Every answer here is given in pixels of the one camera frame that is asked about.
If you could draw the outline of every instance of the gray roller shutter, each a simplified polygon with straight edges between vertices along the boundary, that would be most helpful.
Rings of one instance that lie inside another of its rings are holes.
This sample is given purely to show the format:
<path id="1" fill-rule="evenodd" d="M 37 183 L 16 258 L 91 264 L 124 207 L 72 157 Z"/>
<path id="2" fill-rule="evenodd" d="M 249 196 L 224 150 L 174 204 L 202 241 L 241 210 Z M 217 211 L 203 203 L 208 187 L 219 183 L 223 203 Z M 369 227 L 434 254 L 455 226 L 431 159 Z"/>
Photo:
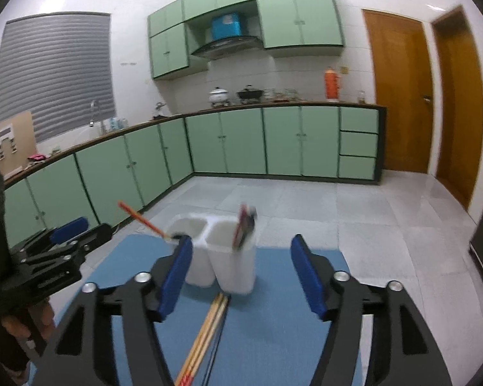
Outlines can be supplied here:
<path id="1" fill-rule="evenodd" d="M 36 141 L 115 116 L 109 14 L 56 13 L 6 23 L 0 45 L 0 121 L 30 110 Z"/>

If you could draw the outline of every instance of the wall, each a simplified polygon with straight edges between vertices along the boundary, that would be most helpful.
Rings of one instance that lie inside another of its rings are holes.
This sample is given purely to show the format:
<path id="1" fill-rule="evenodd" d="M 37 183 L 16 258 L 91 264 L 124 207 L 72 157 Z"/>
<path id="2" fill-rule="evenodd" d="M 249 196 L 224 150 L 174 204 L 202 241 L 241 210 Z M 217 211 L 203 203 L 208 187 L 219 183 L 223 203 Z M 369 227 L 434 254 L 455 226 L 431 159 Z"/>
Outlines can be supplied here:
<path id="1" fill-rule="evenodd" d="M 0 41 L 5 22 L 32 14 L 57 11 L 111 13 L 111 71 L 116 111 L 130 123 L 150 119 L 162 92 L 151 79 L 147 42 L 147 16 L 165 0 L 10 0 L 0 14 Z M 83 127 L 40 144 L 39 150 L 62 149 L 89 138 Z"/>
<path id="2" fill-rule="evenodd" d="M 204 108 L 207 93 L 215 86 L 232 95 L 246 84 L 260 88 L 293 87 L 306 99 L 322 99 L 322 72 L 327 66 L 348 66 L 350 73 L 342 76 L 341 99 L 354 101 L 360 90 L 367 101 L 375 100 L 374 68 L 362 8 L 384 11 L 420 20 L 424 25 L 431 58 L 434 86 L 434 126 L 429 173 L 435 175 L 440 150 L 442 120 L 442 88 L 440 68 L 431 22 L 452 8 L 462 5 L 474 35 L 483 76 L 483 16 L 472 0 L 336 0 L 341 16 L 346 48 L 341 58 L 304 57 L 273 59 L 264 52 L 240 53 L 232 58 L 213 61 L 208 72 L 175 80 L 176 109 L 191 112 Z M 483 211 L 483 152 L 469 214 L 478 221 Z"/>

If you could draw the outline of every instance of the orange stick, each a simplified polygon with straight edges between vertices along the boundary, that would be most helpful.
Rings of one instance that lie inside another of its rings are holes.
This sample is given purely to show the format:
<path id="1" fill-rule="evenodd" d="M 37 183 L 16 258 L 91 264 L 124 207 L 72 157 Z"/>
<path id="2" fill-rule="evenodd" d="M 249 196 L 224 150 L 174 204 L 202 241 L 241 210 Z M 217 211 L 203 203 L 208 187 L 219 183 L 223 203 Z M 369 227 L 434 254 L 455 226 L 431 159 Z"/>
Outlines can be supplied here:
<path id="1" fill-rule="evenodd" d="M 200 350 L 202 342 L 204 341 L 205 336 L 207 334 L 207 330 L 211 326 L 211 322 L 213 321 L 214 316 L 218 312 L 218 307 L 220 306 L 220 302 L 222 301 L 222 298 L 223 298 L 223 295 L 221 293 L 218 293 L 213 299 L 213 301 L 211 302 L 211 306 L 207 311 L 204 322 L 202 323 L 199 333 L 197 334 L 197 338 L 195 338 L 192 348 L 189 351 L 188 357 L 186 357 L 186 360 L 182 365 L 181 371 L 179 372 L 179 374 L 177 375 L 177 378 L 175 379 L 175 383 L 174 383 L 175 386 L 179 386 L 182 378 L 186 375 L 187 372 L 189 372 L 190 370 L 189 364 L 192 362 L 192 360 L 195 359 L 195 356 L 197 355 L 197 351 Z"/>
<path id="2" fill-rule="evenodd" d="M 215 319 L 211 325 L 211 328 L 207 332 L 207 336 L 205 338 L 204 343 L 202 344 L 202 348 L 200 349 L 199 355 L 197 356 L 197 359 L 195 359 L 195 361 L 192 362 L 191 370 L 184 375 L 183 379 L 181 380 L 180 386 L 190 386 L 193 383 L 195 375 L 197 374 L 197 371 L 199 370 L 199 367 L 202 364 L 202 360 L 204 359 L 207 349 L 211 344 L 213 335 L 215 334 L 218 324 L 220 323 L 223 313 L 225 312 L 225 308 L 227 308 L 227 303 L 228 303 L 228 298 L 227 296 L 224 296 L 222 298 L 222 303 L 220 304 L 220 308 L 218 309 Z"/>
<path id="3" fill-rule="evenodd" d="M 141 216 L 138 212 L 136 212 L 132 207 L 127 206 L 124 202 L 121 200 L 118 201 L 118 206 L 120 209 L 123 211 L 127 212 L 129 215 L 134 217 L 138 222 L 143 223 L 146 227 L 152 229 L 156 234 L 158 234 L 160 237 L 163 238 L 170 238 L 168 235 L 165 234 L 162 230 L 160 230 L 157 226 L 152 225 L 151 222 L 148 219 L 145 219 L 143 216 Z"/>

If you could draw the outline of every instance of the faucet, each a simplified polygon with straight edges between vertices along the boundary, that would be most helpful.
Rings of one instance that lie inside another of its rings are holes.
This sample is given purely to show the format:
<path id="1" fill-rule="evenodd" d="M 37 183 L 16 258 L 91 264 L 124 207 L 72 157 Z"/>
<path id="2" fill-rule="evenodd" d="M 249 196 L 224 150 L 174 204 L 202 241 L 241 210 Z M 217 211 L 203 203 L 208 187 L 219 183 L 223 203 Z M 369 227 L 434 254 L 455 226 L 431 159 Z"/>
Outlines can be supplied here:
<path id="1" fill-rule="evenodd" d="M 100 103 L 98 102 L 98 100 L 93 100 L 91 102 L 91 105 L 90 105 L 90 113 L 91 113 L 91 117 L 90 117 L 90 127 L 93 127 L 95 122 L 93 121 L 93 110 L 95 108 L 95 105 L 98 109 L 98 115 L 100 117 Z M 104 121 L 101 120 L 100 121 L 100 135 L 105 135 L 106 134 L 106 126 L 104 125 Z"/>

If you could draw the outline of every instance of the bolt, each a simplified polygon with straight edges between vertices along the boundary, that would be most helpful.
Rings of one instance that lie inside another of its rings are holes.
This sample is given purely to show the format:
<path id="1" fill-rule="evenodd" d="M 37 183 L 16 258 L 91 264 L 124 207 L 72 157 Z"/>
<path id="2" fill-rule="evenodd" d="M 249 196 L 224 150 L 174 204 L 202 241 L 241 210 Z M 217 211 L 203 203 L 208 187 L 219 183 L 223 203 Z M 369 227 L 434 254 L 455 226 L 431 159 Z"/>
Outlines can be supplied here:
<path id="1" fill-rule="evenodd" d="M 146 283 L 150 280 L 150 278 L 151 278 L 150 273 L 142 272 L 142 273 L 138 273 L 134 277 L 134 280 L 136 280 L 138 283 Z"/>
<path id="2" fill-rule="evenodd" d="M 82 286 L 82 291 L 84 293 L 91 293 L 94 292 L 96 288 L 97 285 L 95 283 L 86 283 L 84 286 Z"/>
<path id="3" fill-rule="evenodd" d="M 388 283 L 388 288 L 390 290 L 393 290 L 394 292 L 400 292 L 404 288 L 404 286 L 400 281 L 392 280 Z"/>
<path id="4" fill-rule="evenodd" d="M 337 271 L 333 277 L 338 281 L 347 281 L 351 278 L 349 273 L 346 273 L 345 271 Z"/>

